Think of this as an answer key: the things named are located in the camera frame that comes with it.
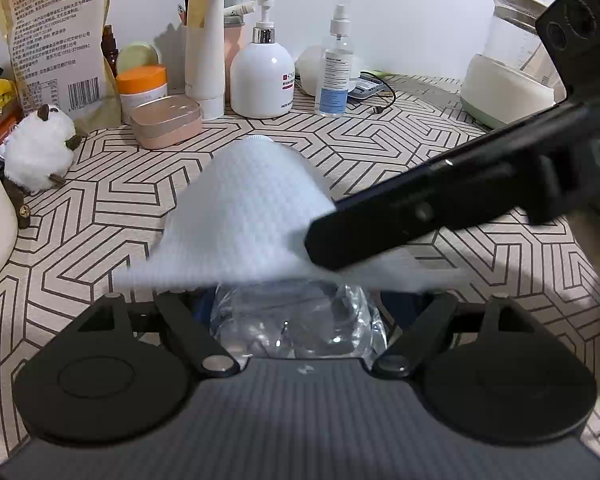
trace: orange lid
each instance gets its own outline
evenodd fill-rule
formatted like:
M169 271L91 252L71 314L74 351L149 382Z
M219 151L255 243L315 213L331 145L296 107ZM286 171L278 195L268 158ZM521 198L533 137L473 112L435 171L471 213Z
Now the orange lid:
M116 82L121 94L139 94L164 85L167 69L163 65L136 66L118 74Z

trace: patterned tablecloth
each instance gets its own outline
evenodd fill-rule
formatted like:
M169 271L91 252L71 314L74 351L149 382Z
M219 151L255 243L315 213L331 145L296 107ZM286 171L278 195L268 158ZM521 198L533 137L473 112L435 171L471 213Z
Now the patterned tablecloth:
M458 88L453 80L425 81ZM76 151L66 185L28 200L32 227L20 231L0 272L0 462L26 439L11 397L18 368L110 291L117 269L149 254L177 193L217 150L265 134L311 160L339 198L483 133L464 112L440 111L412 92L398 92L393 107L372 114L381 103L349 105L345 117L330 120L314 115L313 99L296 91L283 117L228 114L201 135L157 151L140 148L127 127L93 132ZM600 396L600 282L563 219L529 226L514 210L480 227L442 229L410 249L429 266L467 269L469 282L456 290L467 301L496 292L518 298L595 373ZM600 455L600 400L583 441Z

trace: white jar with orange lid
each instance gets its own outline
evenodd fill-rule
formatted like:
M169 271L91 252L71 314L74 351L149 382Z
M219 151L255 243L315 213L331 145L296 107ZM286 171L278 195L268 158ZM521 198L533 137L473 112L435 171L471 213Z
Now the white jar with orange lid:
M129 112L149 101L167 95L167 70L163 65L137 66L116 77L122 119L131 124Z

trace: brown bottle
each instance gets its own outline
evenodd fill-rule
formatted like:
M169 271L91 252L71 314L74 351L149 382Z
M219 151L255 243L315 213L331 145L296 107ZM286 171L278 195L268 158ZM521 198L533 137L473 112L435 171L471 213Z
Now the brown bottle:
M102 54L111 67L113 77L117 76L118 70L116 70L116 60L118 59L118 50L116 49L116 38L113 37L111 25L104 26L100 47L102 49Z

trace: tissue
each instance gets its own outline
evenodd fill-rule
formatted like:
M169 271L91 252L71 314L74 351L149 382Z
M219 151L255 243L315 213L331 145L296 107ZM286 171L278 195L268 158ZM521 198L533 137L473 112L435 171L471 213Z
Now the tissue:
M314 265L304 235L334 209L327 181L301 154L267 138L236 140L178 196L149 259L118 283L192 289L295 278L417 292L462 279L459 270L424 269L404 248L340 272Z

